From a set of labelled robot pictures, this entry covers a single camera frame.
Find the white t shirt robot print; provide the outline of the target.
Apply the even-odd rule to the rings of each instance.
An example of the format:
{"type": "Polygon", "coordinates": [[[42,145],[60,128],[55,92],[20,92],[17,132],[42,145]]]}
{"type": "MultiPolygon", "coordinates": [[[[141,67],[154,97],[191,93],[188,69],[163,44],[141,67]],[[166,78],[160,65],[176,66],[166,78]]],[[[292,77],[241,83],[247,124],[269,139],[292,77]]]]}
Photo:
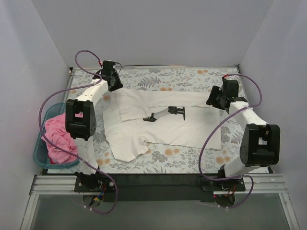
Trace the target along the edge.
{"type": "Polygon", "coordinates": [[[148,151],[147,143],[202,148],[220,123],[206,104],[207,92],[119,89],[109,94],[104,131],[115,159],[130,162],[148,151]]]}

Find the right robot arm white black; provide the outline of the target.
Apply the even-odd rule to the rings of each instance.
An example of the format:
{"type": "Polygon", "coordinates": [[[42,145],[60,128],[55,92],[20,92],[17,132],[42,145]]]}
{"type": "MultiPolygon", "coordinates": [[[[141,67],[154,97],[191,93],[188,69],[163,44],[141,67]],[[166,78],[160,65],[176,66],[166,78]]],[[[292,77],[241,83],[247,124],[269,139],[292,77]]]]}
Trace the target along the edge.
{"type": "Polygon", "coordinates": [[[239,148],[239,156],[224,165],[206,181],[218,184],[222,190],[230,189],[250,171],[276,165],[280,155],[280,127],[261,119],[249,105],[247,99],[240,97],[239,83],[222,77],[222,86],[213,86],[207,105],[228,113],[227,120],[234,118],[244,133],[239,148]]]}

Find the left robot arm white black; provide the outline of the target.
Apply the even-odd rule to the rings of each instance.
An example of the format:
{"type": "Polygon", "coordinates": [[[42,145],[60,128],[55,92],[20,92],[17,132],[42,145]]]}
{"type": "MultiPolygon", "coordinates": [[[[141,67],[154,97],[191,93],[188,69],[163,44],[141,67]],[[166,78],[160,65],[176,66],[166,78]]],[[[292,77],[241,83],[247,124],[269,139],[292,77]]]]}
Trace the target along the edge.
{"type": "Polygon", "coordinates": [[[107,91],[115,91],[123,87],[116,65],[111,60],[104,60],[102,69],[92,78],[92,86],[87,88],[76,99],[68,99],[65,104],[65,128],[73,138],[81,159],[80,171],[74,174],[79,184],[92,192],[115,190],[115,182],[99,173],[99,165],[94,154],[93,136],[96,132],[96,116],[94,107],[107,91]]]}

